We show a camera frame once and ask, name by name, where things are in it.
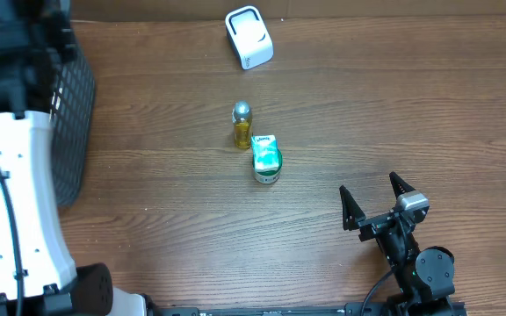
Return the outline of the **teal tissue pack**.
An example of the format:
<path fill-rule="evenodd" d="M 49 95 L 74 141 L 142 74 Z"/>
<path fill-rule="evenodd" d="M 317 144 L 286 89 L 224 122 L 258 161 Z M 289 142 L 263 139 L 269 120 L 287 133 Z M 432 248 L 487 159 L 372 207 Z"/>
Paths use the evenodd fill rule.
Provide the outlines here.
<path fill-rule="evenodd" d="M 280 164 L 278 142 L 274 135 L 257 135 L 251 138 L 253 166 L 257 173 L 276 171 Z"/>

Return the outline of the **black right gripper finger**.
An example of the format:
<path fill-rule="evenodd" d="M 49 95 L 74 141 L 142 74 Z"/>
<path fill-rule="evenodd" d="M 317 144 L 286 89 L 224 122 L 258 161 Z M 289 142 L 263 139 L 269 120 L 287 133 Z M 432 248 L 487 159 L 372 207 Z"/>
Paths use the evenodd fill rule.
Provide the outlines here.
<path fill-rule="evenodd" d="M 416 189 L 405 182 L 396 172 L 389 173 L 389 180 L 394 191 L 396 199 L 402 198 L 407 194 L 414 194 Z"/>
<path fill-rule="evenodd" d="M 339 188 L 342 201 L 342 222 L 345 231 L 353 231 L 359 229 L 359 223 L 366 220 L 364 212 L 351 195 L 350 191 L 342 185 Z"/>

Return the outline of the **yellow liquid bottle grey cap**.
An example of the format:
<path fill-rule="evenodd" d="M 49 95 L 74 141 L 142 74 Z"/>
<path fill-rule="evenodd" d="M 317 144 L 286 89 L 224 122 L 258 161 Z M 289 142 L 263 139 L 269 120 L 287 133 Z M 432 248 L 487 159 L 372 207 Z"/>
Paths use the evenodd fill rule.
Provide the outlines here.
<path fill-rule="evenodd" d="M 234 125 L 235 145 L 240 149 L 250 148 L 252 118 L 250 105 L 243 100 L 238 101 L 232 110 L 232 121 Z"/>

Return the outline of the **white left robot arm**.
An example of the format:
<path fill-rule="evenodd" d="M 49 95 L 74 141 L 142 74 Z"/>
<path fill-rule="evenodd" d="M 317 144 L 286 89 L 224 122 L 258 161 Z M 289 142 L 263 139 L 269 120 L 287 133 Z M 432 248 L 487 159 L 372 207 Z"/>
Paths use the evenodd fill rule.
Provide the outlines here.
<path fill-rule="evenodd" d="M 52 171 L 53 117 L 94 87 L 67 1 L 0 1 L 0 315 L 150 315 L 102 263 L 77 266 Z"/>

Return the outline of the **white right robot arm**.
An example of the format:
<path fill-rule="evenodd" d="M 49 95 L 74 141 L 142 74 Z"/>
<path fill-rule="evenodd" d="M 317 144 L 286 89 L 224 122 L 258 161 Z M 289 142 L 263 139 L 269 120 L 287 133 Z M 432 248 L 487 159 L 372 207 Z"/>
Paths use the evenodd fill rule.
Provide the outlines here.
<path fill-rule="evenodd" d="M 453 303 L 455 259 L 443 247 L 419 248 L 413 232 L 429 212 L 429 199 L 391 172 L 395 205 L 386 213 L 365 216 L 350 191 L 339 188 L 343 230 L 358 231 L 361 241 L 376 241 L 389 271 L 360 303 L 348 303 L 347 315 L 465 315 L 463 303 Z"/>

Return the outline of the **green lid Knorr jar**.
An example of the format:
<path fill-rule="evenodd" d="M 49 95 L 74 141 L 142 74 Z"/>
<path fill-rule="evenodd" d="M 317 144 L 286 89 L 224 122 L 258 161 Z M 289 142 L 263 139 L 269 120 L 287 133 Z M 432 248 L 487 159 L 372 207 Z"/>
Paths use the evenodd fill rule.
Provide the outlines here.
<path fill-rule="evenodd" d="M 280 152 L 280 150 L 277 151 L 278 154 L 278 168 L 275 170 L 269 170 L 269 171 L 263 171 L 258 172 L 255 169 L 253 169 L 253 175 L 254 178 L 263 184 L 271 184 L 277 182 L 277 180 L 280 178 L 281 170 L 283 167 L 283 156 Z"/>

